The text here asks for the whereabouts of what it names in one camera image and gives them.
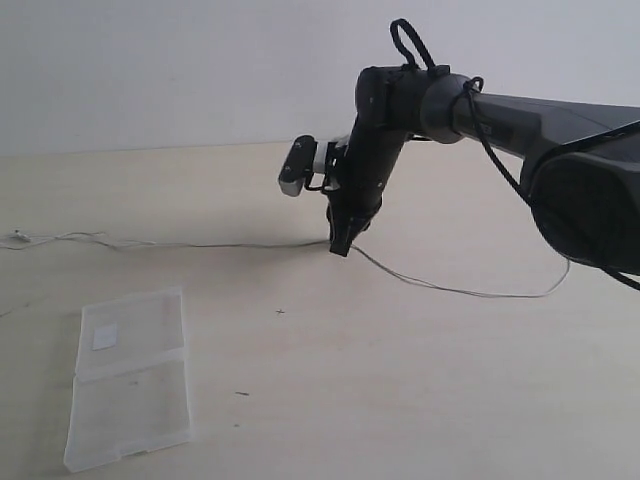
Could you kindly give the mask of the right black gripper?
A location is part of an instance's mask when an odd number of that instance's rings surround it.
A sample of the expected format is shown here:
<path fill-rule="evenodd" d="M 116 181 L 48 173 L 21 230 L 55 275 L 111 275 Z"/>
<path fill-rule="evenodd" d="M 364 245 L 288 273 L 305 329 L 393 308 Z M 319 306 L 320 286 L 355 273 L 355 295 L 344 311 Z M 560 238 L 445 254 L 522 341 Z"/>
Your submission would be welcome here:
<path fill-rule="evenodd" d="M 404 144 L 423 133 L 421 103 L 430 86 L 421 69 L 368 67 L 359 74 L 356 119 L 336 165 L 339 188 L 329 195 L 330 253 L 346 257 L 369 228 Z"/>

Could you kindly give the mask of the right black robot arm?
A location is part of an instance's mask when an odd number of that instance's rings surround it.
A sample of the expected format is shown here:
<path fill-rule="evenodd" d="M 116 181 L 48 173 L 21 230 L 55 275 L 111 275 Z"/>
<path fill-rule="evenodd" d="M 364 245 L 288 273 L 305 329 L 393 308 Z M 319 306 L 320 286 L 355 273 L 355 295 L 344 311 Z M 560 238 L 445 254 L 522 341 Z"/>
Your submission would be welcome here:
<path fill-rule="evenodd" d="M 514 187 L 545 241 L 568 259 L 639 271 L 639 111 L 488 94 L 448 70 L 369 67 L 328 195 L 330 249 L 346 255 L 382 204 L 403 146 L 473 139 L 522 162 Z"/>

